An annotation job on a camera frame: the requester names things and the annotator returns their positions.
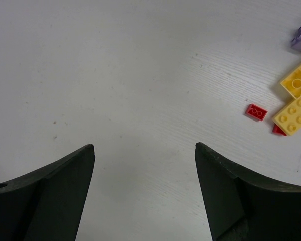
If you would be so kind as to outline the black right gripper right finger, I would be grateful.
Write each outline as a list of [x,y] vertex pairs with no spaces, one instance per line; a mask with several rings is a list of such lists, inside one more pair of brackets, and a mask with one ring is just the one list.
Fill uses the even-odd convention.
[[200,142],[195,162],[212,240],[301,240],[301,186],[254,172]]

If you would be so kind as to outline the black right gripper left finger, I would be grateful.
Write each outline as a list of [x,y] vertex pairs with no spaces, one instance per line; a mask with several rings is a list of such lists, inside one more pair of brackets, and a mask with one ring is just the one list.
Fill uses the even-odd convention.
[[0,240],[75,240],[93,169],[88,144],[0,183]]

